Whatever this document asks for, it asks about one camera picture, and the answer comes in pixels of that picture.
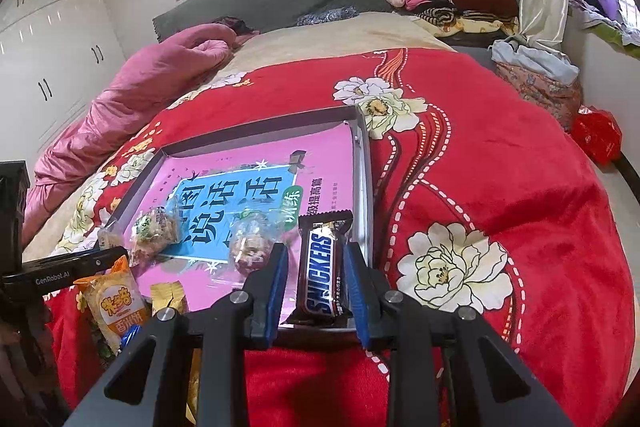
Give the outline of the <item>clear pastry packet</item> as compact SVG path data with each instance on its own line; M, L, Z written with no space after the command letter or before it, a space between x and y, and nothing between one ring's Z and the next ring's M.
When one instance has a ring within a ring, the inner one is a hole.
M229 260L235 272L248 277L267 265L274 245L291 244L288 217L279 209L248 207L233 215Z

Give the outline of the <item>green label cake packet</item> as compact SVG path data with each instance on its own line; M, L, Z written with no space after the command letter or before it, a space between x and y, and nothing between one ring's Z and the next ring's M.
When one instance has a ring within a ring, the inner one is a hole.
M130 232L129 263L148 265L167 247L181 241L180 211L175 205L142 211Z

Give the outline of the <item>pink quilt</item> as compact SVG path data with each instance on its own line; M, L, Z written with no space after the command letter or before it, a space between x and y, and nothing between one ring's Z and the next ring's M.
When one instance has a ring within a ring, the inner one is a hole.
M110 85L44 150L26 196L22 245L119 147L170 103L223 68L232 52L259 34L242 20L186 28L146 46L122 66Z

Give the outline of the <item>dark shallow box tray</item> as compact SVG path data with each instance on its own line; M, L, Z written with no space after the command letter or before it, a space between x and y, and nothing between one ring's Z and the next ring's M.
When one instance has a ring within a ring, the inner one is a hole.
M168 246L136 279L141 294L180 282L191 310L238 288L229 260L230 227L245 210L274 212L288 245L288 283L281 317L295 308L299 216L350 210L350 237L373 261L369 138L360 110L340 106L210 132L162 147L129 187L108 226L130 241L146 210L178 210L179 243Z

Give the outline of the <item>blue snack packet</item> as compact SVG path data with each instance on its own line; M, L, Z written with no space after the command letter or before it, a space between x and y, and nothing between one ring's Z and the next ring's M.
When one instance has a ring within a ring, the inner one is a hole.
M141 331L140 324L131 325L129 329L126 330L125 334L122 335L122 339L120 340L120 343L119 343L119 350L120 351L124 350L129 345L129 343L131 343L131 340L134 339L134 336L137 335L137 333L140 331Z

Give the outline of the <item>snickers bar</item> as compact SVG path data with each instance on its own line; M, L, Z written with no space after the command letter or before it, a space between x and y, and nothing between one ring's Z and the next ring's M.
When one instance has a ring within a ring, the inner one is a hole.
M351 227L350 210L334 210L298 218L302 246L295 309L288 317L288 323L330 326L345 314L343 254Z

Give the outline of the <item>pink chinese book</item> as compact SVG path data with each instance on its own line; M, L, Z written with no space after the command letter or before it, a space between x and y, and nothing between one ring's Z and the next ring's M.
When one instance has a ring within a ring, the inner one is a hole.
M212 305L241 287L244 279L229 260L233 215L248 207L281 209L288 217L288 281L281 317L295 309L302 240L299 216L354 205L354 139L342 121L291 138L182 155L158 153L130 187L118 222L130 241L134 220L155 206L180 211L181 241L167 247L136 279L143 297L153 284L179 281L192 311Z

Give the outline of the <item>gold long snack packet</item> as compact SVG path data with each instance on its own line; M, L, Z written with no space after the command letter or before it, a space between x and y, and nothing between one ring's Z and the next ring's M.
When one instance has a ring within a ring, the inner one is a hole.
M152 314L164 308L175 309L180 314L189 311L186 293L179 281L170 283L157 283L151 287ZM200 389L200 368L202 350L193 350L188 395L186 396L186 419L191 426L196 424L196 413L198 413L198 389Z

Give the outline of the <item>red floral blanket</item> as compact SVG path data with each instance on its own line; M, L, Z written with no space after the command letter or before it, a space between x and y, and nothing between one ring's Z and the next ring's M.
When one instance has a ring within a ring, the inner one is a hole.
M575 425L603 425L634 351L634 290L608 194L551 115L461 53L375 51L222 76L98 170L58 249L94 239L162 146L327 107L366 122L375 264L392 286L430 309L474 308Z

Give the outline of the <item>white wardrobe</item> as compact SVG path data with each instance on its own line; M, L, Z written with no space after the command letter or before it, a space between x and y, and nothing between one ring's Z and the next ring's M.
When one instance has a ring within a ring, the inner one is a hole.
M124 62L104 0L2 0L1 158L34 168Z

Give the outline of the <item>light blue cloth pile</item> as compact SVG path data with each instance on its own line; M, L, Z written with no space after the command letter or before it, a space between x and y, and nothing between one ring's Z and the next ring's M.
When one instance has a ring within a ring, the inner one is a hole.
M562 55L523 46L515 40L496 40L490 47L491 60L518 66L569 86L579 76L579 68Z

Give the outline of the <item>orange snack packet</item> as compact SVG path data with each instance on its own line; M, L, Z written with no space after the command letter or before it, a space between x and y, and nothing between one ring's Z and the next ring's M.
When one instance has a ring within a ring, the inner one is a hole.
M78 287L114 355L132 326L142 326L150 318L127 255L120 256L106 273L81 277Z

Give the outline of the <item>red plastic bag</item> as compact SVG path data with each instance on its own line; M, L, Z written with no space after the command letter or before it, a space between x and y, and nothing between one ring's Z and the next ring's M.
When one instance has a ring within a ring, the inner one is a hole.
M599 166L610 165L622 157L623 132L606 110L582 106L574 118L570 136Z

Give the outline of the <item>patterned grey pillow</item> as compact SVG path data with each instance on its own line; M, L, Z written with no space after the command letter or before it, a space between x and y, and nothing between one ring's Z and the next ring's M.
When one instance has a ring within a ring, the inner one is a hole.
M317 13L302 15L296 20L296 26L312 26L339 22L340 20L350 20L358 15L358 10L353 6L343 6L342 8L329 9Z

